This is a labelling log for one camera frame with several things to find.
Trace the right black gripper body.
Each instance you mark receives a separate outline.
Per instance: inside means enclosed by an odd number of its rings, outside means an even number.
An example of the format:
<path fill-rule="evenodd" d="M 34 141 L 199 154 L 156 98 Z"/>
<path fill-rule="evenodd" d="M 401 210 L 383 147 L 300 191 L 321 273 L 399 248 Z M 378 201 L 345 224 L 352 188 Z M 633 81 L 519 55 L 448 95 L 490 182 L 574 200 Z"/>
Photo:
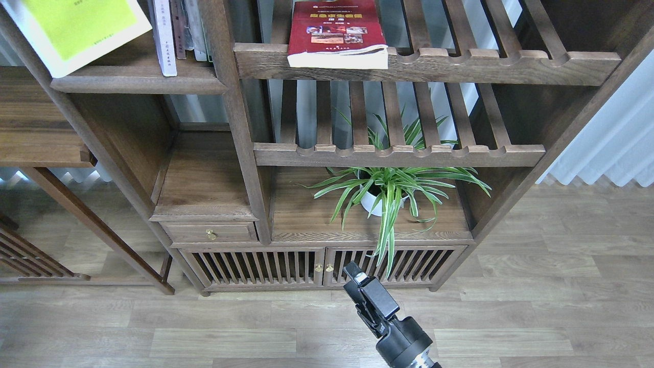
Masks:
<path fill-rule="evenodd" d="M 345 284 L 362 321 L 378 338 L 376 349 L 390 367 L 434 367 L 428 356 L 432 339 L 413 317 L 399 320 L 399 305 L 376 278 L 365 286 Z"/>

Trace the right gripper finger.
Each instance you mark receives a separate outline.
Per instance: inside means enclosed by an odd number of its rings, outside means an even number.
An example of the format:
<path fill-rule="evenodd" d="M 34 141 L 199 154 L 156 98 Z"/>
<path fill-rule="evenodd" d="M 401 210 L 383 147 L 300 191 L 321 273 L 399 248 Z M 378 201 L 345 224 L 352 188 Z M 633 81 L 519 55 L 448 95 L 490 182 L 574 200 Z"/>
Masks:
<path fill-rule="evenodd" d="M 351 261 L 344 268 L 349 281 L 346 284 L 353 284 L 355 286 L 365 286 L 368 283 L 368 275 L 358 266 L 355 261 Z"/>

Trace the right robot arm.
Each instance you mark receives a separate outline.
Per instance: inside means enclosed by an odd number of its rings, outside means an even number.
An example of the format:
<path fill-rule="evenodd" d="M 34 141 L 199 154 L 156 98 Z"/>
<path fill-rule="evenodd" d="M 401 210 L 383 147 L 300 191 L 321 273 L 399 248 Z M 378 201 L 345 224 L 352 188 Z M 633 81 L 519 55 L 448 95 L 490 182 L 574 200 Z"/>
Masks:
<path fill-rule="evenodd" d="M 439 367 L 428 352 L 432 339 L 408 316 L 399 320 L 399 305 L 375 277 L 369 277 L 355 262 L 345 267 L 351 278 L 345 291 L 353 299 L 358 315 L 379 339 L 376 349 L 390 367 Z"/>

